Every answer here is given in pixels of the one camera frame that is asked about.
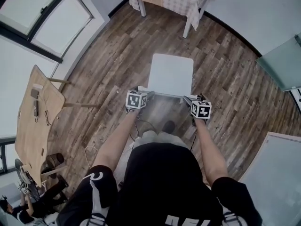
seated person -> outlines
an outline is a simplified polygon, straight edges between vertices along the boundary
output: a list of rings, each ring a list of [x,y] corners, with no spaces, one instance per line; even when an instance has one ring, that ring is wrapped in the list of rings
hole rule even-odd
[[[233,179],[205,121],[195,119],[204,171],[166,123],[144,132],[127,162],[121,190],[113,171],[139,111],[130,111],[100,147],[93,167],[59,213],[59,226],[261,226],[247,187]]]
[[[59,181],[49,190],[47,190],[43,196],[37,202],[31,202],[29,194],[24,196],[21,193],[21,204],[18,207],[13,208],[6,199],[0,200],[0,207],[4,212],[11,214],[17,220],[24,224],[33,222],[36,218],[44,218],[45,216],[54,213],[53,207],[62,204],[67,201],[66,196],[62,193],[62,190],[68,187],[65,179],[58,175]],[[61,195],[59,199],[54,199],[58,194]]]

wooden floor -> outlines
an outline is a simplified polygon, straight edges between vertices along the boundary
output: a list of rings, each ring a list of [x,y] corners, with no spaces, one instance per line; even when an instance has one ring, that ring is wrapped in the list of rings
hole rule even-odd
[[[280,91],[256,64],[256,55],[233,34],[204,16],[198,31],[192,29],[184,39],[184,17],[151,4],[146,4],[146,11],[143,18],[128,3],[120,9],[74,69],[72,84],[62,91],[69,101],[101,105],[64,108],[51,129],[49,153],[61,152],[69,166],[63,173],[70,185],[67,196],[88,170],[84,148],[100,148],[125,116],[127,91],[147,86],[154,53],[194,60],[192,93],[203,93],[213,105],[208,128],[231,177],[241,177],[268,131],[301,136],[301,115],[290,94]],[[178,100],[157,97],[141,119],[157,131],[167,120],[175,121],[174,134],[192,145],[195,128]],[[137,126],[141,133],[150,125]],[[93,163],[96,150],[87,151]],[[193,153],[202,167],[198,140]]]

table leg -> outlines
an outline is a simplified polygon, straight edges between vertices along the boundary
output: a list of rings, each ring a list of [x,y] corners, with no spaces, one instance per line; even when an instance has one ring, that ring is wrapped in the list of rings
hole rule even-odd
[[[70,84],[70,81],[63,81],[59,79],[53,79],[53,78],[48,78],[51,82],[59,82],[59,83],[64,83],[64,84]]]
[[[29,171],[32,168],[32,166],[30,164],[26,164],[21,167],[23,168],[24,171]]]
[[[52,170],[52,171],[48,171],[48,172],[42,173],[42,174],[41,174],[41,177],[47,177],[47,176],[49,176],[49,175],[55,174],[55,173],[57,173],[57,172],[60,172],[60,171],[62,171],[62,170],[64,170],[64,169],[66,169],[67,167],[68,167],[68,166],[65,165],[65,166],[61,166],[61,167],[59,167],[59,168],[57,168],[57,169],[54,169],[54,170]]]
[[[82,104],[82,103],[65,103],[64,107],[99,107],[99,105]]]
[[[209,1],[210,1],[210,0],[205,0],[205,1],[202,3],[202,5],[201,5],[201,11],[200,11],[200,13],[199,13],[199,15],[198,15],[198,19],[199,19],[199,20],[201,20],[201,18],[202,18],[202,16],[203,16],[204,12],[205,12],[205,9],[206,9],[206,7],[207,7]],[[184,38],[187,38],[188,33],[189,33],[189,30],[190,30],[190,27],[191,27],[191,23],[188,22],[188,18],[187,18],[187,22],[186,22],[186,26],[185,26],[184,34],[183,34],[183,37],[184,37]]]
[[[199,16],[198,16],[199,20],[201,20],[201,18],[202,18],[202,16],[203,16],[204,12],[205,12],[205,9],[206,9],[206,7],[207,7],[209,1],[210,1],[210,0],[205,0],[205,1],[203,2],[202,7],[201,7],[201,11],[199,12]]]
[[[191,27],[191,23],[188,21],[188,18],[187,18],[187,22],[186,22],[186,26],[185,26],[184,34],[183,34],[184,38],[187,38],[190,27]]]
[[[145,11],[144,2],[142,0],[138,0],[138,4],[139,4],[141,16],[145,17],[146,16],[146,11]]]

glass panel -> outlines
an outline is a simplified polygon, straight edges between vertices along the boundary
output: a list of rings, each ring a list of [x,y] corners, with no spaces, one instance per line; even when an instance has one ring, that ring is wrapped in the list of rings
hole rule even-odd
[[[63,0],[34,36],[32,43],[61,57],[91,20],[78,0]]]
[[[6,166],[8,169],[15,167],[15,159],[19,158],[15,151],[15,144],[5,145]]]
[[[0,137],[7,137],[16,134],[16,118],[33,66],[38,65],[50,77],[57,62],[1,36],[0,48]]]
[[[282,90],[301,87],[301,46],[295,38],[257,60]]]
[[[39,16],[41,9],[52,0],[6,0],[0,9],[0,21],[28,34]]]

baseboard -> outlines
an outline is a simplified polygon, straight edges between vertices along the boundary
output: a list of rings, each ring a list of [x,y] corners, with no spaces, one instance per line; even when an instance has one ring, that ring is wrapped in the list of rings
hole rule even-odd
[[[204,12],[204,15],[216,23],[218,23],[220,26],[228,30],[230,33],[232,33],[235,37],[237,37],[240,41],[242,41],[253,53],[257,55],[257,57],[261,57],[262,54],[248,41],[246,40],[242,35],[240,35],[237,31],[235,31],[233,28],[231,28],[229,25],[224,23],[222,20],[217,18],[216,16],[212,15],[211,13],[208,13],[207,11]]]
[[[119,3],[119,4],[117,5],[117,7],[115,7],[115,8],[108,14],[109,18],[111,18],[115,13],[117,13],[117,11],[118,11],[119,9],[121,9],[122,6],[125,5],[128,1],[130,1],[130,0],[123,0],[121,3]]]

